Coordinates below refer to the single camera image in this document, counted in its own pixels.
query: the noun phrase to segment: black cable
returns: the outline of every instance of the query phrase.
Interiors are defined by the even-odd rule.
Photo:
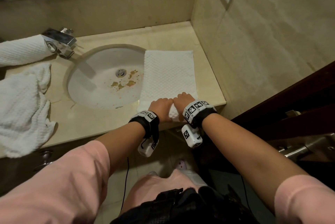
[[[249,208],[250,212],[252,213],[251,208],[250,208],[250,206],[249,206],[249,201],[248,201],[248,197],[247,197],[247,190],[246,190],[246,188],[245,188],[245,184],[244,184],[243,176],[241,176],[241,178],[242,178],[242,183],[243,183],[243,187],[244,187],[245,198],[246,198],[246,200],[247,200],[247,205],[248,205],[248,208]]]
[[[124,203],[124,201],[125,201],[125,196],[126,196],[127,177],[128,177],[128,172],[129,172],[129,157],[127,157],[127,162],[128,162],[128,169],[127,169],[127,174],[126,174],[125,192],[123,193],[123,200],[122,200],[121,210],[122,210],[122,208],[123,208],[123,203]]]

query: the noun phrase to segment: left hand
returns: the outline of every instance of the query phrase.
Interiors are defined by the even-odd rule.
[[[170,108],[173,104],[173,99],[160,98],[150,104],[149,111],[155,112],[159,118],[160,123],[171,122],[169,117]]]

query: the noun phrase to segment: white sensor device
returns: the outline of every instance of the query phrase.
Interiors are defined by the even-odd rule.
[[[155,150],[156,146],[158,145],[159,141],[157,144],[153,141],[152,137],[148,139],[144,139],[142,143],[138,146],[137,150],[138,152],[145,156],[145,157],[150,157],[151,154],[153,153],[153,150]]]
[[[193,129],[189,124],[184,125],[182,134],[189,147],[194,148],[201,145],[202,137],[200,136],[199,128]]]

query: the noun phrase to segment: sink drain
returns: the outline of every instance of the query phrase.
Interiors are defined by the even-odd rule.
[[[116,71],[116,77],[118,77],[118,78],[122,78],[122,77],[126,76],[126,74],[127,74],[127,71],[125,69],[118,69]]]

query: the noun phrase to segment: pink sleeve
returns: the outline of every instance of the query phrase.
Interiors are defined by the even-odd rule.
[[[292,176],[274,199],[278,223],[335,223],[335,192],[309,175]]]
[[[0,198],[0,223],[93,223],[110,162],[99,141],[71,150]]]

